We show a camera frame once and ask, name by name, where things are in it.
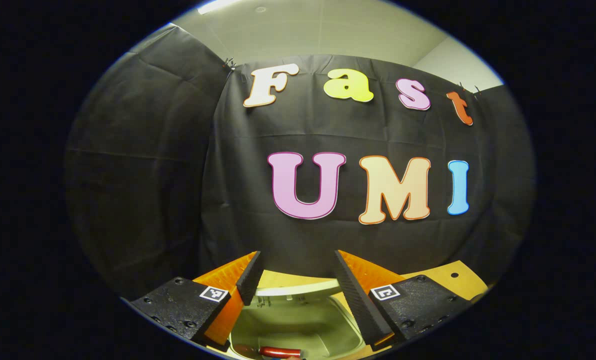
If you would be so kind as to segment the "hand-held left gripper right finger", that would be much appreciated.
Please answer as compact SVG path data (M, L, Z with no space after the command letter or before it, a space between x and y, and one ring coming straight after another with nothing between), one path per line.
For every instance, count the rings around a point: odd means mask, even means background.
M346 251L335 256L337 282L374 351L423 337L474 303L474 272L460 260L397 275Z

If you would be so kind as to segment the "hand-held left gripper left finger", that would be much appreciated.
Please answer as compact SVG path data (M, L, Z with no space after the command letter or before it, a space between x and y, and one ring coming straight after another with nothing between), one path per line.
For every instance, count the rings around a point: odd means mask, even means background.
M131 305L180 337L226 349L241 311L256 293L263 273L259 256L252 251L193 280L177 276Z

